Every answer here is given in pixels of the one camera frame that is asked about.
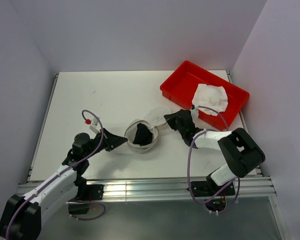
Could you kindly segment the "black bra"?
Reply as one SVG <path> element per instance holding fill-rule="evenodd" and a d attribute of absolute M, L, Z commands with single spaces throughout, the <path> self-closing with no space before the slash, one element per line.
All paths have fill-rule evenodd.
<path fill-rule="evenodd" d="M 133 144 L 139 146 L 147 146 L 152 143 L 153 134 L 148 127 L 143 123 L 137 124 L 137 130 L 133 140 Z"/>

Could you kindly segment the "white bra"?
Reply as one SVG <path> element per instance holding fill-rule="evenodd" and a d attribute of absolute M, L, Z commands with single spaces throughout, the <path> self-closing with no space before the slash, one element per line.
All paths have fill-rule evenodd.
<path fill-rule="evenodd" d="M 223 86 L 198 84 L 192 104 L 195 107 L 207 107 L 218 113 L 225 112 L 228 107 L 228 96 Z"/>

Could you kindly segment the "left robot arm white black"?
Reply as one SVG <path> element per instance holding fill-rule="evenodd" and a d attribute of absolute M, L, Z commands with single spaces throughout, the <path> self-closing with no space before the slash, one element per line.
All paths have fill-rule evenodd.
<path fill-rule="evenodd" d="M 71 149 L 57 171 L 22 196 L 14 194 L 6 202 L 0 219 L 0 237 L 6 240 L 36 240 L 42 227 L 69 200 L 81 200 L 88 193 L 83 177 L 89 158 L 105 150 L 110 152 L 128 140 L 101 129 L 94 138 L 87 133 L 74 137 Z"/>

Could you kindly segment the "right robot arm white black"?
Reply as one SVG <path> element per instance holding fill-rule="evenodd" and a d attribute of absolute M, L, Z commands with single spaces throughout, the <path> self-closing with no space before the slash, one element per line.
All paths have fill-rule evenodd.
<path fill-rule="evenodd" d="M 201 129 L 193 122 L 192 112 L 185 109 L 166 114 L 164 118 L 189 147 L 188 161 L 192 149 L 205 148 L 222 153 L 225 164 L 206 177 L 206 189 L 212 195 L 219 194 L 228 182 L 244 178 L 266 160 L 264 152 L 242 127 L 226 131 Z"/>

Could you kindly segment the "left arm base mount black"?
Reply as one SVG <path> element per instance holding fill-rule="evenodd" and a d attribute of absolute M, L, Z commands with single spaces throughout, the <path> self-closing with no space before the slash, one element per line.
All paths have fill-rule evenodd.
<path fill-rule="evenodd" d="M 96 207 L 103 199 L 103 184 L 87 184 L 78 188 L 78 194 L 70 200 L 68 213 L 71 216 L 86 215 L 89 210 Z"/>

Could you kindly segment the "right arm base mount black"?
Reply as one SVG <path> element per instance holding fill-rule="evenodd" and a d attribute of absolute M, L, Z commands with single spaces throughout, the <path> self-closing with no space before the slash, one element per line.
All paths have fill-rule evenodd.
<path fill-rule="evenodd" d="M 226 184 L 222 186 L 216 185 L 212 180 L 204 181 L 191 181 L 191 190 L 194 197 L 212 197 L 220 189 L 222 189 Z M 209 211 L 214 213 L 219 213 L 226 209 L 227 196 L 234 196 L 236 194 L 234 184 L 231 183 L 225 187 L 213 200 L 205 204 Z"/>

